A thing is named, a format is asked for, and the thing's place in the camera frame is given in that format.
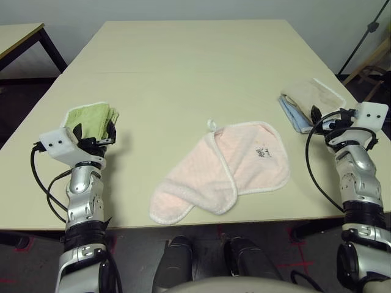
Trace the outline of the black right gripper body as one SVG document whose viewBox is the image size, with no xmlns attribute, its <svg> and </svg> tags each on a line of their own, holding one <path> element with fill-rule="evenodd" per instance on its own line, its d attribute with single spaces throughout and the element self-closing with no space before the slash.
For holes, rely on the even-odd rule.
<svg viewBox="0 0 391 293">
<path fill-rule="evenodd" d="M 356 112 L 352 111 L 351 121 L 341 120 L 339 111 L 326 114 L 325 116 L 321 117 L 321 120 L 317 124 L 317 134 L 326 138 L 327 135 L 334 131 L 339 131 L 341 129 L 350 127 L 353 124 L 352 118 L 355 116 L 355 114 Z"/>
</svg>

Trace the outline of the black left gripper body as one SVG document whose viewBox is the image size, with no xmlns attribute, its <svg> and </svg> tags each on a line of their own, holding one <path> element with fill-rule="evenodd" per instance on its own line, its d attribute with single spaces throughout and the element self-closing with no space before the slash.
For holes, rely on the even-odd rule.
<svg viewBox="0 0 391 293">
<path fill-rule="evenodd" d="M 107 146 L 115 144 L 115 141 L 115 138 L 97 140 L 94 137 L 90 137 L 81 139 L 78 142 L 78 147 L 92 156 L 104 157 L 107 151 Z"/>
</svg>

